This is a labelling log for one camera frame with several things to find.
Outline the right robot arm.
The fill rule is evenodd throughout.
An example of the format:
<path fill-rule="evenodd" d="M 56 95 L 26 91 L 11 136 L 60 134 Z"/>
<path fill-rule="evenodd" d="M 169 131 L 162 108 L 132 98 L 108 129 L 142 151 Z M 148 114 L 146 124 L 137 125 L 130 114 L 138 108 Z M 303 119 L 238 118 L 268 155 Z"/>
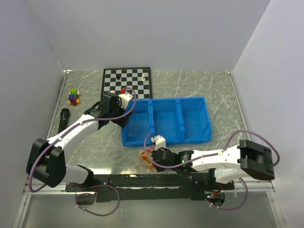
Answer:
<path fill-rule="evenodd" d="M 210 171 L 208 186 L 218 189 L 223 184 L 251 177 L 260 181 L 275 179 L 272 151 L 250 140 L 241 140 L 238 145 L 225 150 L 189 150 L 173 153 L 157 146 L 152 160 L 158 172 L 173 170 L 180 174 Z"/>

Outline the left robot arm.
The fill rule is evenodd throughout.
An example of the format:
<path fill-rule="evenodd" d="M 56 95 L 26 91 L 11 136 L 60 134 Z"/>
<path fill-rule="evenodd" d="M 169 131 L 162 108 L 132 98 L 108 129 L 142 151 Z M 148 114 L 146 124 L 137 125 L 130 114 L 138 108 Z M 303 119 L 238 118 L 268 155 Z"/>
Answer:
<path fill-rule="evenodd" d="M 33 179 L 42 182 L 44 187 L 53 188 L 66 182 L 77 184 L 83 191 L 90 190 L 94 185 L 93 171 L 82 165 L 68 165 L 66 156 L 82 140 L 109 122 L 124 128 L 133 113 L 133 109 L 127 107 L 129 103 L 135 105 L 136 98 L 135 91 L 128 87 L 119 95 L 105 92 L 101 100 L 87 109 L 71 126 L 46 140 L 35 140 L 26 167 L 30 192 L 40 190 L 33 189 Z"/>

